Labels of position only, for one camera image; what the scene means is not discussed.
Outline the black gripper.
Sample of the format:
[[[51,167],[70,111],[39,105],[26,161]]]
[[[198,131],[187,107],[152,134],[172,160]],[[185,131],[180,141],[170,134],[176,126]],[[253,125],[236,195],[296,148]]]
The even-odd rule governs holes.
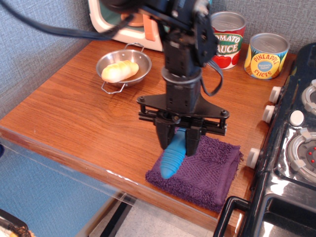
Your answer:
[[[139,119],[154,122],[160,146],[165,150],[175,134],[175,125],[186,128],[186,155],[193,156],[206,133],[224,136],[229,112],[203,98],[201,75],[190,78],[164,76],[166,93],[137,98]]]

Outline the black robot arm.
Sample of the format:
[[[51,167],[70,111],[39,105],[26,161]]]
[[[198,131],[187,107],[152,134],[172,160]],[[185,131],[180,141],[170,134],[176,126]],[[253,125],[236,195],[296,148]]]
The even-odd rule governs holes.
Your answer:
[[[207,89],[202,69],[214,65],[218,40],[211,27],[207,0],[106,0],[116,13],[141,13],[155,20],[165,64],[161,74],[166,93],[141,96],[139,118],[156,126],[160,146],[171,143],[176,128],[185,129],[188,156],[196,153],[207,132],[224,135],[229,112],[203,98]]]

